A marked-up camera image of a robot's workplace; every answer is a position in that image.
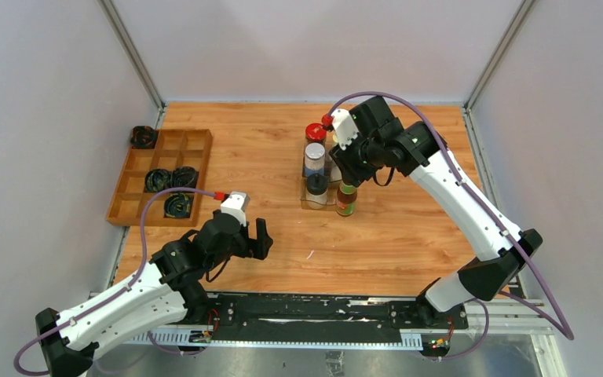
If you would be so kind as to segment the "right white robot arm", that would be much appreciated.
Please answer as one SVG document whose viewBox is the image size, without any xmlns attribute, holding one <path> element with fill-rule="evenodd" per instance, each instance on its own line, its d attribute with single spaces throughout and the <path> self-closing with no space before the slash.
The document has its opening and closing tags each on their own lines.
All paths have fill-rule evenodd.
<svg viewBox="0 0 603 377">
<path fill-rule="evenodd" d="M 436 328 L 465 302 L 492 300 L 526 266 L 542 237 L 521 229 L 488 201 L 424 115 L 405 127 L 387 104 L 388 95 L 364 95 L 367 100 L 349 110 L 335 104 L 321 121 L 338 139 L 330 156 L 344 183 L 358 187 L 384 167 L 398 171 L 436 200 L 474 253 L 469 263 L 433 281 L 415 299 L 411 316 Z"/>
</svg>

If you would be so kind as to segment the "black lid spice bottle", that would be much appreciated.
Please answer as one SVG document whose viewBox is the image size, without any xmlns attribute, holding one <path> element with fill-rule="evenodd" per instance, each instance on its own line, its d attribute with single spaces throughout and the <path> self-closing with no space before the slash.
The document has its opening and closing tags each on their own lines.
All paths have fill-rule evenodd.
<svg viewBox="0 0 603 377">
<path fill-rule="evenodd" d="M 313 174 L 305 182 L 305 201 L 314 210 L 325 208 L 327 205 L 327 190 L 329 181 L 324 175 Z"/>
</svg>

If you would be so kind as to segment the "red lid sauce jar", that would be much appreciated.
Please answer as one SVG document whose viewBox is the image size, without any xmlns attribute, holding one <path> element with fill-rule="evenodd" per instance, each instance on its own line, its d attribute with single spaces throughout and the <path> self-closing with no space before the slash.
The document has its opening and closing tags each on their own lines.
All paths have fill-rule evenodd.
<svg viewBox="0 0 603 377">
<path fill-rule="evenodd" d="M 310 123 L 305 128 L 305 143 L 324 145 L 327 138 L 327 131 L 323 128 L 322 123 Z"/>
</svg>

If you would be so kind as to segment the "silver lid glass jar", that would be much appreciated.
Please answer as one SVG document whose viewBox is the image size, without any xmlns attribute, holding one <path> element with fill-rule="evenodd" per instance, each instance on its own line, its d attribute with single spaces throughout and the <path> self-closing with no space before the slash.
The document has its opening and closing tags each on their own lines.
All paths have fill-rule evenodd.
<svg viewBox="0 0 603 377">
<path fill-rule="evenodd" d="M 342 172 L 336 162 L 331 162 L 330 183 L 337 184 L 342 180 Z"/>
</svg>

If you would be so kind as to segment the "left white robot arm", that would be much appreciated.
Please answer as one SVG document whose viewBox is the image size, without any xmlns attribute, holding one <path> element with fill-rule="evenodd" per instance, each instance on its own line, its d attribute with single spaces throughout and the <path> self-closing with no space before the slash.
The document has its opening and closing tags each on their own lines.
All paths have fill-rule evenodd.
<svg viewBox="0 0 603 377">
<path fill-rule="evenodd" d="M 141 272 L 90 300 L 35 317 L 39 344 L 51 376 L 80 376 L 96 359 L 164 324 L 201 324 L 209 314 L 203 282 L 215 280 L 233 258 L 264 260 L 273 245 L 266 221 L 256 236 L 231 214 L 216 210 L 201 229 L 166 243 Z"/>
</svg>

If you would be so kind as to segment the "yellow cap sauce bottle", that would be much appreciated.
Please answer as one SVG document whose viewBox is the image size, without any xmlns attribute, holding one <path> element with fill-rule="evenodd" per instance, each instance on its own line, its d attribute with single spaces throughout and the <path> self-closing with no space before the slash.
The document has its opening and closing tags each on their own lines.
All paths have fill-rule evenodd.
<svg viewBox="0 0 603 377">
<path fill-rule="evenodd" d="M 356 210 L 357 188 L 341 182 L 336 193 L 336 211 L 339 215 L 347 217 Z"/>
</svg>

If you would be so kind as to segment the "silver lid blue bottle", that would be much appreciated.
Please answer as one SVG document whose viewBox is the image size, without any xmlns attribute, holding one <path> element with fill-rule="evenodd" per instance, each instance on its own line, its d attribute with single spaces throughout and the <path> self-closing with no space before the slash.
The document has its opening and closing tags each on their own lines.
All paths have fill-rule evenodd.
<svg viewBox="0 0 603 377">
<path fill-rule="evenodd" d="M 325 175 L 326 149 L 321 143 L 307 144 L 304 151 L 303 176 Z"/>
</svg>

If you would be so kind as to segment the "clear plastic organizer bin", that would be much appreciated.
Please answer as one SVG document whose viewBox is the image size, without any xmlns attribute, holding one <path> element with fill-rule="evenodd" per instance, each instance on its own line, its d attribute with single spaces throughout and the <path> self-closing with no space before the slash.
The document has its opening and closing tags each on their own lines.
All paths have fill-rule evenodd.
<svg viewBox="0 0 603 377">
<path fill-rule="evenodd" d="M 308 142 L 302 163 L 301 205 L 311 210 L 335 209 L 341 216 L 350 216 L 356 206 L 356 187 L 342 180 L 338 164 L 329 156 L 338 139 L 329 145 Z"/>
</svg>

